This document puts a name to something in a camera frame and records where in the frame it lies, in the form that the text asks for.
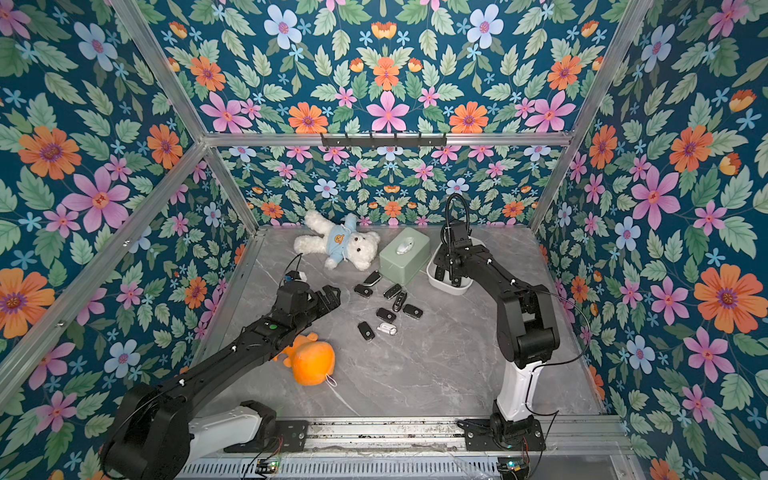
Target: gray marble floor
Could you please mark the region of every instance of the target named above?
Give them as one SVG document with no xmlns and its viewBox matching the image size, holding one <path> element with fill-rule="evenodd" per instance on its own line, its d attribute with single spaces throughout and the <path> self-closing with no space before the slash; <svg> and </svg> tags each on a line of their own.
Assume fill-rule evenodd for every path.
<svg viewBox="0 0 768 480">
<path fill-rule="evenodd" d="M 377 230 L 383 248 L 399 232 Z M 422 229 L 439 242 L 439 228 Z M 272 306 L 277 281 L 293 257 L 293 240 L 304 229 L 270 230 L 248 279 L 225 343 L 242 326 L 252 323 Z M 551 278 L 531 231 L 524 227 L 475 228 L 473 236 L 484 241 L 496 260 L 522 280 L 543 283 L 554 291 Z M 464 296 L 451 296 L 429 285 L 421 272 L 406 287 L 408 303 L 425 310 L 421 319 L 397 316 L 396 336 L 376 331 L 367 343 L 356 326 L 365 320 L 379 324 L 379 307 L 392 308 L 383 292 L 392 284 L 382 279 L 369 299 L 352 292 L 367 275 L 349 262 L 335 270 L 323 268 L 324 255 L 305 255 L 301 270 L 313 288 L 327 283 L 342 288 L 342 306 L 314 323 L 309 331 L 329 342 L 336 351 L 336 388 L 327 384 L 299 386 L 281 362 L 270 362 L 246 374 L 222 392 L 202 412 L 221 412 L 254 399 L 275 408 L 279 416 L 421 416 L 487 415 L 502 384 L 504 358 L 495 341 L 496 305 L 478 285 Z M 573 358 L 580 348 L 559 303 L 561 346 L 553 361 Z M 600 406 L 587 381 L 582 361 L 544 368 L 532 406 L 539 412 L 559 409 L 563 414 L 597 414 Z"/>
</svg>

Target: orange stuffed animal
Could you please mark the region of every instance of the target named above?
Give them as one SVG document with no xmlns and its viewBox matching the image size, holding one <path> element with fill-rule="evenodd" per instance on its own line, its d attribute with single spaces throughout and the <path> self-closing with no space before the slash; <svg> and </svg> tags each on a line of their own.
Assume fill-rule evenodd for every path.
<svg viewBox="0 0 768 480">
<path fill-rule="evenodd" d="M 283 365 L 293 369 L 293 378 L 299 385 L 319 385 L 326 381 L 327 376 L 333 374 L 333 367 L 336 365 L 333 347 L 327 342 L 318 342 L 317 338 L 316 333 L 298 335 L 292 346 L 287 346 L 280 352 L 288 355 L 288 358 L 283 360 Z"/>
</svg>

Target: teddy bear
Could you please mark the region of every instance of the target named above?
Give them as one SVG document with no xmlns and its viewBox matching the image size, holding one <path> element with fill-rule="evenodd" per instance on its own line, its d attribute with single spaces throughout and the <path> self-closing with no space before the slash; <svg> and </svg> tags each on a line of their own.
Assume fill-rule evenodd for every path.
<svg viewBox="0 0 768 480">
<path fill-rule="evenodd" d="M 357 217 L 349 214 L 344 223 L 337 225 L 327 220 L 317 210 L 310 210 L 304 217 L 306 225 L 323 235 L 302 235 L 296 238 L 293 249 L 296 253 L 327 253 L 326 268 L 333 269 L 346 259 L 358 270 L 367 270 L 376 258 L 381 238 L 375 232 L 357 231 Z"/>
</svg>

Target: tissue box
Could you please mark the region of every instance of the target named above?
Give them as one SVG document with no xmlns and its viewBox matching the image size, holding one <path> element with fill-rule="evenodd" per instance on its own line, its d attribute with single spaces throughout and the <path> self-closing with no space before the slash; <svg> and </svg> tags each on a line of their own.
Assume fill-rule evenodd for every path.
<svg viewBox="0 0 768 480">
<path fill-rule="evenodd" d="M 406 253 L 398 254 L 397 249 L 409 239 L 413 247 Z M 429 261 L 429 237 L 412 228 L 406 228 L 379 254 L 379 272 L 392 282 L 405 286 Z"/>
</svg>

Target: white arm segment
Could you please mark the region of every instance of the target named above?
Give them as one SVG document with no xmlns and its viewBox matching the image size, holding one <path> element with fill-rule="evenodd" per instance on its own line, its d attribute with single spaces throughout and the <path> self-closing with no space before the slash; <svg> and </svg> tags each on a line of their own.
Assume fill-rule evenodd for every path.
<svg viewBox="0 0 768 480">
<path fill-rule="evenodd" d="M 250 442 L 261 425 L 255 411 L 239 406 L 229 412 L 195 418 L 190 422 L 190 456 L 187 464 L 236 443 Z"/>
<path fill-rule="evenodd" d="M 543 362 L 533 362 L 519 369 L 512 362 L 507 362 L 504 368 L 504 382 L 502 391 L 498 394 L 496 404 L 501 411 L 504 420 L 508 422 L 517 422 L 526 419 L 531 411 L 525 406 L 525 393 L 528 391 L 528 383 L 531 383 L 531 391 L 528 394 L 528 400 L 533 401 L 533 395 L 536 391 L 536 382 L 541 373 L 541 369 L 534 369 Z"/>
</svg>

